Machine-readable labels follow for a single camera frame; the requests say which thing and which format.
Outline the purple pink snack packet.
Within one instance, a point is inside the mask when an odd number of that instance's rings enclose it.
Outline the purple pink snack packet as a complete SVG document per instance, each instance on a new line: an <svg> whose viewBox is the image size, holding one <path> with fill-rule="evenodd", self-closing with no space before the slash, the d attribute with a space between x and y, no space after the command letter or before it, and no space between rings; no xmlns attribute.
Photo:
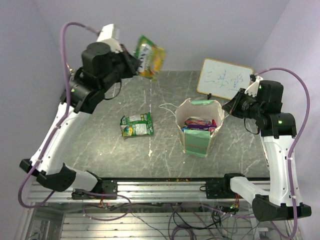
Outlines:
<svg viewBox="0 0 320 240"><path fill-rule="evenodd" d="M190 117L184 122L184 128L197 131L213 131L217 127L214 119L203 119L199 117Z"/></svg>

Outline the yellow Fox's candy bag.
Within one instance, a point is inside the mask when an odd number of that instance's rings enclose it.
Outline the yellow Fox's candy bag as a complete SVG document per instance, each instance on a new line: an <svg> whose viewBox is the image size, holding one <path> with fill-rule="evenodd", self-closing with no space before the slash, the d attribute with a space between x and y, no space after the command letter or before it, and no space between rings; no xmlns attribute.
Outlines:
<svg viewBox="0 0 320 240"><path fill-rule="evenodd" d="M138 75L155 80L162 70L167 52L145 35L138 39L134 57L139 60Z"/></svg>

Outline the green patterned paper bag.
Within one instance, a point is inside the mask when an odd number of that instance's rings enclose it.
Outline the green patterned paper bag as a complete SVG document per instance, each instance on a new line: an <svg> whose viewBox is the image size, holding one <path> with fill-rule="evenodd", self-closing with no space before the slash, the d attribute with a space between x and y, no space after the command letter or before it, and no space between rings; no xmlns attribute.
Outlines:
<svg viewBox="0 0 320 240"><path fill-rule="evenodd" d="M217 100L186 99L172 112L185 154L207 157L221 129L225 113Z"/></svg>

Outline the green snack packet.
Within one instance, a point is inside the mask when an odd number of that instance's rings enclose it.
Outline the green snack packet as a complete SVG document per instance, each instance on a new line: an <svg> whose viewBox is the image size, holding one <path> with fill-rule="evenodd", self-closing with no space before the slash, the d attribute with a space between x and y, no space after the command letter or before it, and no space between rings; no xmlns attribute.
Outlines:
<svg viewBox="0 0 320 240"><path fill-rule="evenodd" d="M123 116L120 130L122 137L152 136L154 128L151 113Z"/></svg>

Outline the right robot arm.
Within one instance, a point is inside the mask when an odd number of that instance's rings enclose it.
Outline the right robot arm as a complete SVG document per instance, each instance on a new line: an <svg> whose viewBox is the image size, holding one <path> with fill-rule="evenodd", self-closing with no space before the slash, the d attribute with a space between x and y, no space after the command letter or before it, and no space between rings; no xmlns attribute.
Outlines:
<svg viewBox="0 0 320 240"><path fill-rule="evenodd" d="M257 187L241 174L232 174L229 181L221 184L220 192L226 198L239 194L251 204L260 222L293 220L312 214L299 191L294 154L290 152L298 138L296 121L292 114L281 111L283 90L277 81L256 80L222 106L233 117L255 120L268 160L270 190Z"/></svg>

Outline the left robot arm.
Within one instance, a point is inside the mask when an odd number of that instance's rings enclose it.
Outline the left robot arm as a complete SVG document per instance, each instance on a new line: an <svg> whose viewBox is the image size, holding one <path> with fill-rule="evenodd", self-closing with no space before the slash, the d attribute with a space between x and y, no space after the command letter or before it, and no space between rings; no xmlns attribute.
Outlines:
<svg viewBox="0 0 320 240"><path fill-rule="evenodd" d="M67 166L62 154L98 104L105 100L106 92L114 84L136 75L140 60L128 53L123 44L113 47L105 42L89 44L81 57L82 67L67 74L67 87L39 150L19 166L47 189L63 192L72 187L96 199L103 191L102 179L92 172Z"/></svg>

